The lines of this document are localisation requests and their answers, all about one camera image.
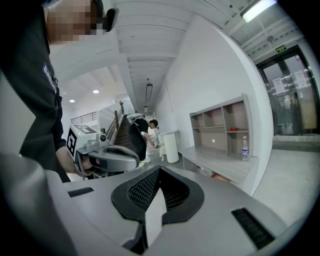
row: glass door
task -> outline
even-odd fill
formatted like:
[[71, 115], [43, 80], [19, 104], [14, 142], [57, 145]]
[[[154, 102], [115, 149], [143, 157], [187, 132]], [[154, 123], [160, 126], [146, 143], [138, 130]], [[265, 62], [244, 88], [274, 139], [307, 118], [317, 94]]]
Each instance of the glass door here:
[[299, 48], [258, 65], [269, 95], [275, 135], [319, 133], [318, 94]]

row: staircase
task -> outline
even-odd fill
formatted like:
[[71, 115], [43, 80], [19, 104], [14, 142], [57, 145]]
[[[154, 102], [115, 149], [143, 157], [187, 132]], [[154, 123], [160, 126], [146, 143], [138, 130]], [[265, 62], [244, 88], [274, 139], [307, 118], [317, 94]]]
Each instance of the staircase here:
[[122, 146], [127, 149], [130, 149], [133, 152], [136, 152], [136, 149], [128, 136], [129, 126], [130, 126], [130, 124], [127, 119], [127, 115], [124, 115], [121, 126], [120, 126], [119, 131], [116, 135], [114, 144], [117, 146]]

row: man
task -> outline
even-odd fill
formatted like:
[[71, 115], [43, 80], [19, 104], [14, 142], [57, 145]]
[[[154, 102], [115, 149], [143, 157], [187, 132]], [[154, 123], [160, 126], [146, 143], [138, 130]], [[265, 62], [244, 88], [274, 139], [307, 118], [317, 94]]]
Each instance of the man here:
[[129, 127], [129, 138], [132, 141], [132, 144], [135, 147], [135, 152], [138, 155], [140, 159], [139, 166], [142, 167], [145, 165], [145, 163], [149, 163], [150, 159], [146, 158], [146, 151], [147, 151], [147, 143], [145, 139], [153, 145], [149, 134], [148, 134], [148, 127], [151, 129], [158, 127], [158, 121], [157, 120], [151, 120], [149, 123], [144, 119], [137, 119], [133, 124]]
[[[21, 155], [36, 160], [45, 170], [57, 172], [63, 182], [70, 181], [66, 173], [78, 172], [61, 138], [62, 97], [49, 46], [90, 35], [102, 22], [101, 0], [61, 0], [46, 9], [39, 7], [2, 67], [15, 92], [35, 115]], [[82, 164], [86, 170], [92, 167], [89, 159], [83, 159]]]

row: white trash can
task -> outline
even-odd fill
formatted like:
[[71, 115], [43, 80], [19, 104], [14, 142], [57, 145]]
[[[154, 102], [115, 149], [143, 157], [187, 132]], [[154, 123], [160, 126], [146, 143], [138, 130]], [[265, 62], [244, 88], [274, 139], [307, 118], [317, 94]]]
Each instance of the white trash can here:
[[169, 164], [174, 164], [179, 162], [177, 141], [176, 141], [176, 130], [171, 132], [161, 133], [163, 136], [163, 142], [166, 152], [166, 158]]

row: black shirt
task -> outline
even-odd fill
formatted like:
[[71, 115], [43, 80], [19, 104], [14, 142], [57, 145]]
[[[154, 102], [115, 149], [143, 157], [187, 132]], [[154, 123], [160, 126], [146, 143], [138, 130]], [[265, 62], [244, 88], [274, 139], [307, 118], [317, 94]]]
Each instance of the black shirt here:
[[144, 133], [148, 133], [148, 122], [144, 119], [137, 119], [135, 121], [135, 123], [137, 124], [137, 126], [133, 123], [132, 125], [130, 125], [130, 129], [129, 129], [129, 133], [139, 133], [141, 134], [141, 132]]
[[42, 7], [21, 34], [14, 53], [3, 67], [11, 86], [35, 115], [20, 153], [36, 160], [45, 170], [58, 172], [65, 182], [69, 180], [68, 176], [56, 157], [56, 151], [66, 145], [61, 138], [62, 97], [49, 58], [50, 48]]

